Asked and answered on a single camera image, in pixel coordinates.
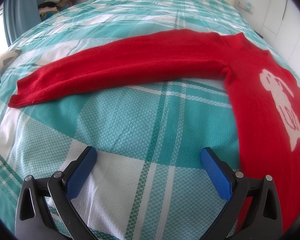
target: plaid bedsheet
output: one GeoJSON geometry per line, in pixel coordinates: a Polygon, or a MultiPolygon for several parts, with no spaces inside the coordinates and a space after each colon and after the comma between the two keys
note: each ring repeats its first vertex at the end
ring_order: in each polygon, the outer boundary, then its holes
{"type": "Polygon", "coordinates": [[[243,32],[289,68],[222,0],[89,0],[12,44],[22,54],[0,83],[0,218],[11,231],[24,177],[51,176],[90,145],[99,150],[98,161],[72,203],[98,238],[200,238],[225,203],[201,167],[200,150],[209,146],[239,169],[237,130],[222,80],[180,79],[7,107],[16,81],[42,65],[118,39],[181,28],[243,32]]]}

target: curtain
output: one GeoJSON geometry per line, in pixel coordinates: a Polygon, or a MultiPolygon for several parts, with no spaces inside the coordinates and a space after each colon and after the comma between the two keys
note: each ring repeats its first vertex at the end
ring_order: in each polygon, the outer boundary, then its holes
{"type": "Polygon", "coordinates": [[[5,0],[3,2],[3,24],[8,46],[27,30],[41,23],[38,5],[44,1],[5,0]]]}

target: red sweater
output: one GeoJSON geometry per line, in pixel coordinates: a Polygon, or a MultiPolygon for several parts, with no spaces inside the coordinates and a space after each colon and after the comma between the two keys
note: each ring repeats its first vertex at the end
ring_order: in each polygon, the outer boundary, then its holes
{"type": "Polygon", "coordinates": [[[248,177],[274,178],[286,230],[300,213],[300,88],[269,51],[242,33],[172,30],[86,49],[18,80],[8,106],[182,77],[225,78],[241,170],[248,177]]]}

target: blue gripper pad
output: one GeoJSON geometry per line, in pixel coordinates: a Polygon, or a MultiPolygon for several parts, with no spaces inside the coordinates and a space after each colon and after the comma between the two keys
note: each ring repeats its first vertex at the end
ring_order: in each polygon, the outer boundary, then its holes
{"type": "Polygon", "coordinates": [[[201,164],[211,179],[219,197],[229,202],[232,195],[231,183],[205,148],[201,151],[201,164]]]}
{"type": "Polygon", "coordinates": [[[67,182],[66,197],[69,200],[69,202],[79,195],[84,183],[86,182],[96,162],[97,151],[95,148],[91,147],[87,155],[83,158],[78,167],[74,170],[67,182]]]}

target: white dog print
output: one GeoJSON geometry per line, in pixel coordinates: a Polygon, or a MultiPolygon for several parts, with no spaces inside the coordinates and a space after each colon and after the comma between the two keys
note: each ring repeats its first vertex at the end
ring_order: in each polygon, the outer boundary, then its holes
{"type": "Polygon", "coordinates": [[[263,87],[271,92],[275,106],[281,116],[282,122],[290,137],[291,151],[296,148],[297,141],[300,138],[300,123],[296,113],[291,107],[291,103],[283,91],[283,87],[294,97],[287,84],[279,77],[276,77],[266,69],[260,74],[260,81],[263,87]]]}

